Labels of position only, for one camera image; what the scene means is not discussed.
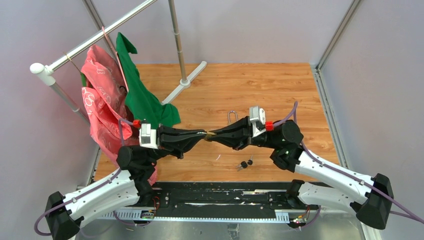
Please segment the small brass padlock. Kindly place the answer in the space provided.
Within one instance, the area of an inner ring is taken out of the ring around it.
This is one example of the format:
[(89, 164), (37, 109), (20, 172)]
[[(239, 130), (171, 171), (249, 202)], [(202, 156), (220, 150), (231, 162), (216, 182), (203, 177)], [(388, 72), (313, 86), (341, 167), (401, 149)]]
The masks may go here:
[(206, 133), (205, 138), (206, 138), (206, 139), (208, 139), (208, 138), (213, 137), (213, 136), (215, 136), (215, 135), (216, 135), (216, 134), (215, 134), (214, 132), (210, 132), (210, 131), (208, 131), (208, 132)]

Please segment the black-headed key bunch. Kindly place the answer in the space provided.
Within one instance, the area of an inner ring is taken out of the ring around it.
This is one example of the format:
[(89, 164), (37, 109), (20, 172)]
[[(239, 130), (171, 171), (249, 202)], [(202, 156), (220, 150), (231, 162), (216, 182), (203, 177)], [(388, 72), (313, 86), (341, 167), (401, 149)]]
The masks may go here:
[(242, 161), (240, 164), (238, 164), (235, 168), (237, 171), (241, 171), (243, 169), (248, 168), (253, 164), (253, 155), (250, 156), (250, 158), (247, 161)]

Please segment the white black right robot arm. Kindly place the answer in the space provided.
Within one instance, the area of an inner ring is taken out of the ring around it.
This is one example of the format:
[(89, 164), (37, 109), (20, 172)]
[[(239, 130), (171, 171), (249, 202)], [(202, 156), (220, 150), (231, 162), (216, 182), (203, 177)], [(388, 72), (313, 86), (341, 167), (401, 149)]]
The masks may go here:
[(285, 195), (292, 209), (301, 205), (333, 207), (356, 216), (377, 230), (387, 226), (394, 197), (390, 179), (381, 173), (370, 176), (334, 164), (312, 153), (303, 144), (303, 134), (291, 119), (281, 123), (259, 121), (248, 116), (226, 127), (212, 130), (207, 140), (233, 150), (247, 146), (272, 149), (270, 159), (281, 170), (310, 176), (326, 186), (293, 180)]

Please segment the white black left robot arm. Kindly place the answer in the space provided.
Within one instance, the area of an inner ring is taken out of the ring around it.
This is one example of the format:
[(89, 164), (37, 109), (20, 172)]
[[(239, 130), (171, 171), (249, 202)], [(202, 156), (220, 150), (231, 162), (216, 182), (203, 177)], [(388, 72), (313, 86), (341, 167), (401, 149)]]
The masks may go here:
[(71, 193), (52, 193), (45, 212), (34, 224), (40, 236), (54, 240), (69, 240), (81, 228), (98, 217), (122, 207), (139, 204), (149, 206), (153, 201), (150, 178), (159, 159), (178, 159), (207, 136), (204, 129), (177, 129), (160, 125), (153, 129), (140, 123), (139, 143), (120, 147), (116, 162), (118, 169), (108, 176)]

